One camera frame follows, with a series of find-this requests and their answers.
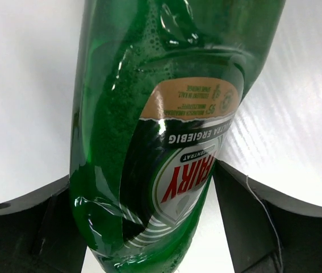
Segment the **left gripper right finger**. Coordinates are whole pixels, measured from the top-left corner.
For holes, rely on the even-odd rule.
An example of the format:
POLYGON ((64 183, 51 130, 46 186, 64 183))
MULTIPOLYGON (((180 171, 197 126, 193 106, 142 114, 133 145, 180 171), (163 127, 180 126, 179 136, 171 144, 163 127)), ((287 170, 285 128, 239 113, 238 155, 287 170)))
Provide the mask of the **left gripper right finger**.
POLYGON ((322 207, 246 177, 213 174, 235 272, 322 272, 322 207))

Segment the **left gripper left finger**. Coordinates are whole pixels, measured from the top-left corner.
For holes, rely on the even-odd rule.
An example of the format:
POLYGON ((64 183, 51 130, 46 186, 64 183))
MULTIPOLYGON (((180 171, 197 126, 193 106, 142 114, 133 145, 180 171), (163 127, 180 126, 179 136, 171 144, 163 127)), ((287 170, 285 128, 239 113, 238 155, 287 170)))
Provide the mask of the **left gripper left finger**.
POLYGON ((86 242, 70 209, 64 176, 0 203, 1 272, 81 272, 86 242))

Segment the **green Fairy dish soap bottle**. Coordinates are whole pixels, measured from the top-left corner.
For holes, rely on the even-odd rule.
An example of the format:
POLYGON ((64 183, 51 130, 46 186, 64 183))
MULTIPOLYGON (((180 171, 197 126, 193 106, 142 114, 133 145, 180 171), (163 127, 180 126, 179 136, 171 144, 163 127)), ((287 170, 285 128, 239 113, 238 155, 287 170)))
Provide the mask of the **green Fairy dish soap bottle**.
POLYGON ((69 198, 105 272, 174 272, 284 1, 86 1, 69 198))

